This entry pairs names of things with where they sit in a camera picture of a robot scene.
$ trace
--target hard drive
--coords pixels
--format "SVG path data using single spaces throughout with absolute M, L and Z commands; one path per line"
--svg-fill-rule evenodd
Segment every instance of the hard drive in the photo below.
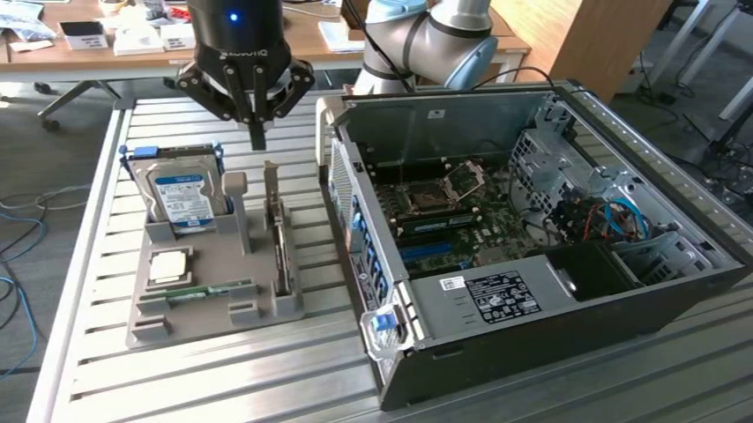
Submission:
M 136 182 L 151 222 L 171 222 L 176 234 L 214 228 L 230 211 L 223 194 L 219 145 L 122 148 L 122 163 Z

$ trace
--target white sticker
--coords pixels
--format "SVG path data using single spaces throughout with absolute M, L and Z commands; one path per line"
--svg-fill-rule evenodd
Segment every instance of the white sticker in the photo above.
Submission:
M 155 179 L 167 219 L 174 225 L 191 228 L 214 220 L 212 204 L 202 194 L 203 185 L 204 180 L 198 174 Z
M 430 110 L 427 119 L 443 119 L 445 118 L 445 110 Z
M 463 276 L 455 276 L 454 278 L 439 279 L 439 285 L 445 291 L 451 289 L 461 289 L 466 287 L 466 279 Z

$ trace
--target white box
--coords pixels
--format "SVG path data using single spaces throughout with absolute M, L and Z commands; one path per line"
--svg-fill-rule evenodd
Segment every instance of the white box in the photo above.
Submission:
M 156 29 L 147 24 L 119 28 L 115 33 L 114 52 L 116 56 L 164 52 L 163 41 Z
M 166 50 L 187 50 L 196 47 L 194 26 L 191 24 L 175 24 L 160 26 L 160 37 Z
M 60 22 L 60 29 L 71 50 L 107 48 L 104 28 L 99 22 Z

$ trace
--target motherboard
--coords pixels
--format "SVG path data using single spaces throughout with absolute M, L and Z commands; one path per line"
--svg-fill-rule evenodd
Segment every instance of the motherboard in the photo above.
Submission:
M 548 243 L 526 231 L 529 223 L 505 192 L 510 175 L 502 168 L 466 159 L 418 172 L 382 170 L 398 175 L 398 181 L 374 186 L 413 278 L 517 260 Z

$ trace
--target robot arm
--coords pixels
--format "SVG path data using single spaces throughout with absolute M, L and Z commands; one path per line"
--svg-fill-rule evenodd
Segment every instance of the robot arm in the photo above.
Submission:
M 188 0 L 194 62 L 178 86 L 220 119 L 247 125 L 254 150 L 314 84 L 313 67 L 291 56 L 280 0 Z
M 490 0 L 371 0 L 366 29 L 401 75 L 421 75 L 453 90 L 473 87 L 497 52 Z M 354 94 L 405 92 L 382 56 L 366 43 Z

